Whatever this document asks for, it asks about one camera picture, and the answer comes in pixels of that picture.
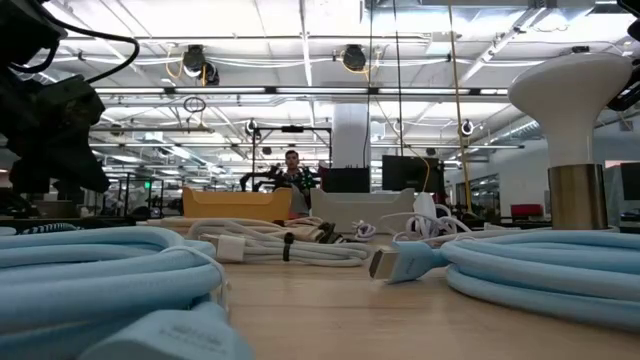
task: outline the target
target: wall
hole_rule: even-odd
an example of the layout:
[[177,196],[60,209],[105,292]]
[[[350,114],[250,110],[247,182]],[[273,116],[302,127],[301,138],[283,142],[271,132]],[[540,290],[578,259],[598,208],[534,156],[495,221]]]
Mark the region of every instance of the wall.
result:
[[[605,160],[640,161],[640,129],[621,132],[620,124],[596,129],[594,137],[594,161]],[[636,120],[635,127],[640,127]],[[499,150],[491,156],[488,164],[470,164],[470,180],[499,174],[500,212],[511,216],[511,204],[544,205],[544,192],[549,189],[547,169],[549,154],[545,140],[526,141],[523,150]],[[450,184],[464,182],[462,171],[448,171],[445,179]]]

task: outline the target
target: light blue cable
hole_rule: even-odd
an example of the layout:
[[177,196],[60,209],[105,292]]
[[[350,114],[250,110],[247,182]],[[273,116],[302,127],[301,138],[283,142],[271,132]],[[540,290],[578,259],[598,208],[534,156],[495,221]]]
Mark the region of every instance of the light blue cable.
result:
[[69,358],[145,314],[189,308],[223,277],[206,256],[162,252],[184,246],[215,256],[153,227],[3,237],[0,358]]
[[467,295],[514,308],[640,331],[640,236],[591,231],[523,232],[431,249],[395,243],[390,282],[434,267]]

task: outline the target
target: ceiling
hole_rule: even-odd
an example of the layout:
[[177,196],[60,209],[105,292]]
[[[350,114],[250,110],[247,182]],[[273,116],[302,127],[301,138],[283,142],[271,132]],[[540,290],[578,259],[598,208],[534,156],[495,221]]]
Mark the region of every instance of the ceiling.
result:
[[[190,44],[205,46],[208,61],[220,75],[221,87],[401,86],[403,93],[410,91],[409,88],[453,87],[454,64],[461,88],[500,89],[507,88],[518,74],[531,66],[571,53],[574,46],[588,46],[592,52],[640,55],[640,45],[626,33],[635,18],[608,4],[610,1],[558,0],[558,8],[539,9],[529,7],[527,0],[452,1],[456,62],[451,61],[448,1],[373,2],[373,11],[369,0],[52,0],[45,6],[70,24],[133,36],[141,43],[140,55],[133,66],[94,83],[95,87],[200,86],[184,71],[176,76],[180,73],[181,55]],[[393,3],[397,6],[397,21],[393,17]],[[342,64],[341,52],[347,44],[361,45],[367,58],[372,54],[368,75],[349,72]],[[58,81],[73,74],[89,78],[122,62],[130,53],[129,44],[70,33],[61,42],[52,66],[39,78],[43,82]],[[43,52],[33,62],[45,56]],[[122,169],[123,164],[204,164],[200,170],[185,168],[179,172],[192,177],[216,176],[231,185],[250,170],[251,149],[229,145],[250,143],[244,130],[248,121],[253,119],[261,126],[331,127],[334,104],[354,101],[340,94],[204,95],[201,98],[206,100],[207,108],[192,115],[183,108],[187,97],[103,95],[107,110],[98,127],[118,123],[144,128],[206,127],[210,131],[159,134],[142,131],[117,136],[93,132],[90,142],[180,143],[183,144],[180,150],[189,154],[184,156],[186,160],[180,154],[163,154],[152,147],[95,148],[95,151],[142,160],[130,163],[110,157],[107,163],[114,169]],[[406,143],[455,144],[458,141],[455,96],[407,95],[400,103],[395,96],[372,95],[360,96],[355,101],[366,102],[367,98],[371,121],[385,124],[385,135],[379,144],[399,143],[392,125],[400,117],[400,104]],[[511,106],[502,93],[486,98],[463,96],[460,117],[476,126],[466,140],[471,144],[485,142],[504,132],[514,122],[522,121],[523,114]],[[508,139],[502,138],[500,143],[519,144],[518,135],[511,132]],[[298,149],[302,159],[313,162],[328,159],[328,149],[311,132],[276,131],[264,140],[265,145],[296,142],[308,146]],[[206,143],[211,147],[189,148],[189,143]],[[271,155],[258,152],[261,165],[268,160],[283,160],[287,147],[274,146],[272,150]],[[372,149],[372,158],[378,160],[383,154],[395,151],[376,147]],[[451,156],[451,150],[439,153],[443,159]],[[213,167],[223,172],[211,172]],[[161,175],[159,170],[152,172]]]

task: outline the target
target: table surface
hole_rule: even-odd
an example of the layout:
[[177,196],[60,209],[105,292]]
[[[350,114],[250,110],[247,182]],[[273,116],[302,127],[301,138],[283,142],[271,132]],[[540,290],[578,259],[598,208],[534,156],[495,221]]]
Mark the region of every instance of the table surface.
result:
[[443,271],[384,285],[365,267],[225,265],[231,322],[260,360],[640,359],[640,336],[462,295]]

